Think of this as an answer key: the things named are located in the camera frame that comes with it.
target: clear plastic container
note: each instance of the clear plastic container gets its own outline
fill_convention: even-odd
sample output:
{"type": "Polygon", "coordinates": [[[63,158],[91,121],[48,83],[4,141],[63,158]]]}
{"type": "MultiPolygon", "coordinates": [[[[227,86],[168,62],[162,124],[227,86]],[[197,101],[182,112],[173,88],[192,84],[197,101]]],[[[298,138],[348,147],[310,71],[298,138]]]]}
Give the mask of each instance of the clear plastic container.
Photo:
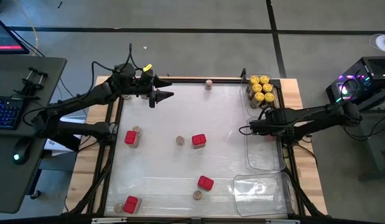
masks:
{"type": "Polygon", "coordinates": [[[242,77],[240,95],[241,95],[242,105],[244,107],[244,117],[245,117],[245,119],[248,119],[250,117],[258,118],[259,115],[260,115],[260,112],[262,110],[260,107],[256,108],[256,109],[250,107],[249,93],[246,92],[246,89],[249,86],[249,79],[250,79],[250,77],[252,77],[252,76],[260,77],[262,75],[266,75],[266,76],[271,78],[271,76],[268,75],[268,74],[246,75],[246,76],[242,77]]]}
{"type": "Polygon", "coordinates": [[[276,174],[237,175],[233,181],[236,210],[242,217],[294,212],[289,176],[276,174]]]}
{"type": "MultiPolygon", "coordinates": [[[[257,118],[249,118],[246,125],[255,119],[257,118]]],[[[280,139],[260,135],[248,135],[245,138],[246,160],[250,167],[259,170],[283,170],[285,168],[280,139]]]]}

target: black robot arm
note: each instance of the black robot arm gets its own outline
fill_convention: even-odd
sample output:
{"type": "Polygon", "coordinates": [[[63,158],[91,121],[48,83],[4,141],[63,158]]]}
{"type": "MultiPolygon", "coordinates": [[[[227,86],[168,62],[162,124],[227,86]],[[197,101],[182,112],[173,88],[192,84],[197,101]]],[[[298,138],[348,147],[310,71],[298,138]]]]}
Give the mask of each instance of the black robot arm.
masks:
{"type": "Polygon", "coordinates": [[[118,65],[104,83],[97,85],[88,93],[50,104],[32,119],[36,136],[49,138],[73,151],[77,151],[80,145],[80,139],[74,134],[93,136],[100,145],[108,145],[114,139],[107,123],[78,124],[60,121],[60,118],[89,106],[107,105],[116,101],[121,95],[147,95],[151,108],[173,95],[171,92],[155,89],[170,86],[171,83],[161,80],[151,69],[142,72],[140,78],[136,78],[135,74],[131,64],[118,65]]]}
{"type": "Polygon", "coordinates": [[[291,145],[305,135],[336,125],[352,126],[361,121],[356,104],[349,101],[301,110],[278,108],[266,111],[265,119],[250,122],[252,134],[280,136],[285,144],[291,145]],[[307,123],[294,126],[298,122],[307,123]]]}

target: gray floor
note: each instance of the gray floor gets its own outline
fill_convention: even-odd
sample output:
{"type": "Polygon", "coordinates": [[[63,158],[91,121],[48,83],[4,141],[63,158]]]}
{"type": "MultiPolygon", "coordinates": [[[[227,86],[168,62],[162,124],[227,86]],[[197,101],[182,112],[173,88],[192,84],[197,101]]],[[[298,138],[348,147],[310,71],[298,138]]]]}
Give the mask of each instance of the gray floor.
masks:
{"type": "MultiPolygon", "coordinates": [[[[36,26],[269,29],[265,0],[78,0],[20,1],[36,26]]],[[[272,0],[278,29],[385,30],[385,0],[272,0]]],[[[12,1],[0,18],[9,26],[28,26],[12,1]]],[[[31,32],[20,32],[34,42],[31,32]]],[[[135,34],[39,32],[39,49],[65,57],[63,80],[74,93],[88,89],[93,60],[112,66],[124,61],[133,43],[136,63],[154,65],[159,75],[236,77],[270,73],[279,77],[271,34],[135,34]]],[[[280,35],[288,78],[297,78],[305,107],[328,103],[325,88],[362,56],[384,55],[368,45],[365,35],[280,35]]],[[[96,74],[105,74],[96,69],[96,74]]],[[[62,88],[64,98],[69,97],[62,88]]],[[[59,99],[58,92],[53,100],[59,99]]],[[[371,167],[366,149],[339,127],[313,137],[323,194],[330,215],[385,222],[385,179],[358,182],[371,167]]],[[[59,214],[70,175],[48,171],[57,181],[58,197],[25,200],[19,213],[1,218],[59,214]]],[[[52,180],[41,179],[44,192],[52,180]]]]}

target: computer tower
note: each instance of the computer tower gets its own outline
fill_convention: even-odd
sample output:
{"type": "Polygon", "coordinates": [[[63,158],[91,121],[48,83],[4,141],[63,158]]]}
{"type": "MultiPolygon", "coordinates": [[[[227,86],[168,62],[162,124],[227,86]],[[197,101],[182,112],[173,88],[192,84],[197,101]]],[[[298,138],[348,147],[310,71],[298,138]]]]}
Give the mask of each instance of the computer tower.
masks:
{"type": "Polygon", "coordinates": [[[361,102],[385,88],[385,56],[362,57],[326,89],[331,103],[361,102]]]}

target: yellow container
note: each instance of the yellow container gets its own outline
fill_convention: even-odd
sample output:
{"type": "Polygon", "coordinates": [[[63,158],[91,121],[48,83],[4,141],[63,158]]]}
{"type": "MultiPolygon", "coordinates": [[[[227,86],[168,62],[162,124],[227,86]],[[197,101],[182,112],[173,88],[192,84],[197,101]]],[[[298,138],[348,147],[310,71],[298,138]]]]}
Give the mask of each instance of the yellow container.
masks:
{"type": "Polygon", "coordinates": [[[252,100],[256,93],[261,92],[262,86],[260,84],[254,84],[249,92],[249,100],[252,100]]]}
{"type": "Polygon", "coordinates": [[[269,83],[266,83],[262,86],[262,90],[264,91],[264,93],[270,93],[272,92],[272,85],[269,83]]]}
{"type": "Polygon", "coordinates": [[[265,108],[266,106],[272,105],[275,100],[275,96],[272,93],[266,93],[264,95],[264,101],[261,103],[260,107],[265,108]]]}
{"type": "Polygon", "coordinates": [[[254,84],[259,83],[259,82],[260,82],[260,78],[259,78],[259,77],[257,77],[257,76],[252,76],[252,77],[250,78],[249,85],[248,85],[248,87],[246,88],[247,93],[250,93],[250,90],[252,89],[252,86],[253,86],[254,84]]]}
{"type": "Polygon", "coordinates": [[[253,99],[250,101],[250,107],[253,109],[259,108],[260,104],[264,100],[264,94],[262,92],[256,93],[253,99]]]}
{"type": "Polygon", "coordinates": [[[266,83],[269,83],[269,77],[267,75],[260,76],[260,84],[264,85],[266,83]]]}

